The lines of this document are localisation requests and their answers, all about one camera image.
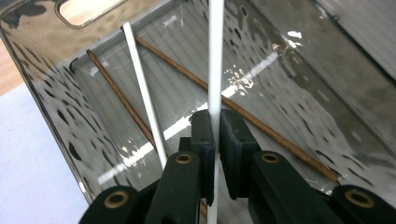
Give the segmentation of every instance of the white surface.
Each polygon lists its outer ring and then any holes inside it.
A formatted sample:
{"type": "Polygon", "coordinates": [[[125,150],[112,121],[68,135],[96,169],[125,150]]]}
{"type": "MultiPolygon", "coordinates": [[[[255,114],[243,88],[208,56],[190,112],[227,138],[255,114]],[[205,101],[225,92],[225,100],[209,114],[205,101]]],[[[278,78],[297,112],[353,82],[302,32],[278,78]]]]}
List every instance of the white surface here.
{"type": "Polygon", "coordinates": [[[209,100],[208,110],[212,121],[213,136],[216,144],[214,201],[208,208],[207,223],[216,224],[218,220],[219,195],[219,134],[221,111],[221,77],[223,46],[224,0],[209,2],[209,100]]]}
{"type": "Polygon", "coordinates": [[[145,104],[146,112],[148,114],[148,122],[154,137],[155,146],[157,148],[158,156],[160,157],[161,166],[163,169],[166,165],[166,153],[163,146],[163,134],[160,131],[157,117],[155,116],[154,108],[152,106],[151,97],[149,96],[149,88],[143,73],[142,63],[140,62],[139,54],[137,52],[136,43],[134,42],[134,33],[132,32],[131,24],[126,22],[123,24],[123,30],[128,42],[129,51],[131,53],[132,62],[134,63],[134,70],[139,83],[140,92],[142,93],[143,103],[145,104]]]}
{"type": "Polygon", "coordinates": [[[25,84],[0,97],[0,223],[78,223],[88,204],[25,84]]]}

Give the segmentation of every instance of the gray surface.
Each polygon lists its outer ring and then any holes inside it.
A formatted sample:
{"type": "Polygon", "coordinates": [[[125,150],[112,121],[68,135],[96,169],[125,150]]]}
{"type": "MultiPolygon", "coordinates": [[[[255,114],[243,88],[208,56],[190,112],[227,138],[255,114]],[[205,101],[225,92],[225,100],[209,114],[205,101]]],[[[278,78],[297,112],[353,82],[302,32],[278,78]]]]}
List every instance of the gray surface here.
{"type": "Polygon", "coordinates": [[[0,97],[0,223],[78,223],[88,204],[22,84],[0,97]]]}
{"type": "Polygon", "coordinates": [[[396,1],[318,0],[337,22],[396,79],[396,1]]]}

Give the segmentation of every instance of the white plastic rod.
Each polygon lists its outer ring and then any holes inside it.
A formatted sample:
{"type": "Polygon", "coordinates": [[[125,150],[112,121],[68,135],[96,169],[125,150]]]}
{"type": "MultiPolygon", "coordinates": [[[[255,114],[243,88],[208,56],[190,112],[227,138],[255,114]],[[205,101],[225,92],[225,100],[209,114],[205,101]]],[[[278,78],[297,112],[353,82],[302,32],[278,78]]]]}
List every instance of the white plastic rod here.
{"type": "Polygon", "coordinates": [[[155,117],[151,98],[149,96],[149,88],[145,79],[145,75],[143,74],[143,68],[140,62],[139,54],[137,52],[136,43],[134,42],[134,33],[132,32],[131,24],[129,22],[125,22],[122,27],[126,36],[129,51],[131,53],[132,62],[134,63],[134,70],[136,72],[137,82],[139,83],[140,91],[142,92],[146,112],[148,113],[149,126],[151,127],[152,135],[154,137],[158,156],[160,157],[161,166],[164,169],[166,164],[166,154],[163,147],[163,139],[161,136],[160,128],[158,126],[157,118],[155,117]]]}
{"type": "Polygon", "coordinates": [[[209,100],[208,110],[212,119],[213,135],[216,143],[215,157],[215,199],[208,208],[207,223],[218,220],[219,195],[219,126],[221,110],[221,75],[223,46],[224,0],[209,1],[209,100]]]}

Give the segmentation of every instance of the wooden surface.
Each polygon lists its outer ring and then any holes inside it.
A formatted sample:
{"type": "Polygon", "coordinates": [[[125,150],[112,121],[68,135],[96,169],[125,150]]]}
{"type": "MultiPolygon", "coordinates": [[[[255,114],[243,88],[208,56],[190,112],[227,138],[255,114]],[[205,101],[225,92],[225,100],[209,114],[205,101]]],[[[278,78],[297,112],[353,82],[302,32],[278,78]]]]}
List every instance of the wooden surface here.
{"type": "Polygon", "coordinates": [[[23,82],[22,76],[2,40],[0,40],[0,64],[0,96],[2,96],[23,82]]]}

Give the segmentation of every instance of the brown wooden stick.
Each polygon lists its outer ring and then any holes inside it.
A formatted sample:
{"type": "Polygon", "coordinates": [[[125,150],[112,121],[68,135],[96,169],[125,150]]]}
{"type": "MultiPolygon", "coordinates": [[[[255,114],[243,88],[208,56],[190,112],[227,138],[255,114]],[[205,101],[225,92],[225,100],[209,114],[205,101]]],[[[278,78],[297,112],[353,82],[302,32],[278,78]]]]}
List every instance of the brown wooden stick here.
{"type": "MultiPolygon", "coordinates": [[[[121,90],[119,89],[117,84],[114,82],[114,80],[108,74],[107,70],[102,66],[102,64],[96,58],[94,53],[88,49],[87,50],[87,54],[88,54],[88,56],[90,56],[92,62],[96,65],[96,67],[102,73],[102,75],[104,76],[104,78],[107,81],[108,85],[117,94],[117,96],[121,100],[122,104],[125,106],[125,108],[128,111],[128,113],[131,115],[131,117],[136,122],[137,126],[139,126],[140,130],[143,132],[143,134],[147,137],[147,139],[150,141],[150,143],[155,148],[154,137],[152,136],[152,133],[151,133],[151,130],[149,129],[149,127],[140,118],[140,116],[136,113],[136,111],[134,111],[134,108],[131,106],[129,101],[125,98],[125,96],[123,95],[123,93],[121,92],[121,90]]],[[[206,207],[206,204],[204,204],[202,201],[200,201],[200,210],[201,210],[201,214],[204,217],[204,219],[207,220],[207,207],[206,207]]]]}
{"type": "MultiPolygon", "coordinates": [[[[176,70],[179,71],[181,74],[183,74],[184,76],[189,78],[191,81],[193,81],[194,83],[199,85],[204,90],[208,91],[207,84],[203,80],[198,78],[196,75],[194,75],[192,72],[190,72],[187,68],[185,68],[181,64],[175,62],[174,60],[172,60],[171,58],[166,56],[164,53],[162,53],[155,47],[151,46],[150,43],[148,43],[144,39],[140,38],[139,36],[135,36],[134,38],[137,43],[144,46],[146,49],[150,50],[151,52],[156,54],[158,57],[162,58],[164,61],[166,61],[167,63],[172,65],[174,68],[176,68],[176,70]]],[[[325,165],[323,165],[322,163],[315,160],[313,157],[308,155],[306,152],[299,149],[291,141],[286,139],[281,134],[277,133],[271,127],[269,127],[268,125],[263,123],[261,120],[254,117],[252,114],[247,112],[244,108],[242,108],[240,105],[234,103],[232,100],[230,100],[224,96],[221,96],[221,101],[225,105],[230,107],[232,110],[239,113],[244,119],[248,120],[250,123],[252,123],[258,129],[262,130],[268,136],[273,138],[276,142],[278,142],[281,146],[283,146],[285,149],[287,149],[291,154],[296,156],[299,160],[303,161],[305,164],[314,168],[316,171],[318,171],[320,174],[322,174],[325,177],[327,177],[328,179],[330,179],[332,182],[335,182],[337,180],[338,175],[335,172],[333,172],[332,170],[327,168],[325,165]]]]}

